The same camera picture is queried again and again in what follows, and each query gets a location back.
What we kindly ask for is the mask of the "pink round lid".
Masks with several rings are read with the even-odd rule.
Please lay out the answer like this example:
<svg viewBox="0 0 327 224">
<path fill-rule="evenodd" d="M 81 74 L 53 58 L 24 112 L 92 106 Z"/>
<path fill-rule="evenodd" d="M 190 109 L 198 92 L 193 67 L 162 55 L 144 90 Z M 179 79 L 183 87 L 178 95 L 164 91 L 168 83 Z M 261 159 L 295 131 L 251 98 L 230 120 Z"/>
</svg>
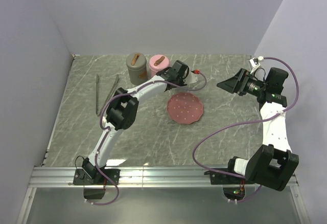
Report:
<svg viewBox="0 0 327 224">
<path fill-rule="evenodd" d="M 170 61 L 165 55 L 154 55 L 149 60 L 149 69 L 151 76 L 170 66 Z"/>
</svg>

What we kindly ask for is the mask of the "grey round lid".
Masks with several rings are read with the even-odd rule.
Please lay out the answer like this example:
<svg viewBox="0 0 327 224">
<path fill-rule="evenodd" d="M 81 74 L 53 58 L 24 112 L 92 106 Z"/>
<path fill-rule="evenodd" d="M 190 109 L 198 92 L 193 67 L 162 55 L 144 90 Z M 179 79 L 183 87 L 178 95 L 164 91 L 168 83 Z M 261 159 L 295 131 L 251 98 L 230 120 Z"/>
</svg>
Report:
<svg viewBox="0 0 327 224">
<path fill-rule="evenodd" d="M 132 53 L 126 58 L 126 66 L 132 70 L 140 70 L 147 64 L 145 55 L 142 53 Z"/>
</svg>

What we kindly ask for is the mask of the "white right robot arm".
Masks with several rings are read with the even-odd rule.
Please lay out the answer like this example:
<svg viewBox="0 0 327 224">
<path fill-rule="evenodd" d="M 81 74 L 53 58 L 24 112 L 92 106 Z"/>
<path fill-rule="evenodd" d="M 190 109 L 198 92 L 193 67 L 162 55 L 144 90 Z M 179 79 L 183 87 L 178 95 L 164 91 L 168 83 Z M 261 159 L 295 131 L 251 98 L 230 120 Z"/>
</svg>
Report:
<svg viewBox="0 0 327 224">
<path fill-rule="evenodd" d="M 231 183 L 246 180 L 273 190 L 282 191 L 299 163 L 299 156 L 292 153 L 286 132 L 287 98 L 282 95 L 288 72 L 271 68 L 264 81 L 240 69 L 233 77 L 217 83 L 217 87 L 242 96 L 251 94 L 259 103 L 263 122 L 263 142 L 248 160 L 233 157 L 228 162 L 225 176 Z"/>
</svg>

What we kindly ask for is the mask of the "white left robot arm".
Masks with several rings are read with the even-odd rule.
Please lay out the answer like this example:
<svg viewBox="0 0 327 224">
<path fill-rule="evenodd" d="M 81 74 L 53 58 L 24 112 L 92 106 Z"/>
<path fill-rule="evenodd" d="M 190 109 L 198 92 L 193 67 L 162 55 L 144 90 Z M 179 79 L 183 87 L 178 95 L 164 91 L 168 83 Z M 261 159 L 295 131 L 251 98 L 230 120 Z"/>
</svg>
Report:
<svg viewBox="0 0 327 224">
<path fill-rule="evenodd" d="M 159 71 L 145 83 L 131 89 L 118 88 L 100 113 L 103 130 L 92 153 L 76 168 L 74 185 L 116 184 L 114 173 L 105 172 L 110 153 L 120 135 L 134 123 L 140 104 L 175 87 L 186 86 L 189 67 L 180 60 Z"/>
</svg>

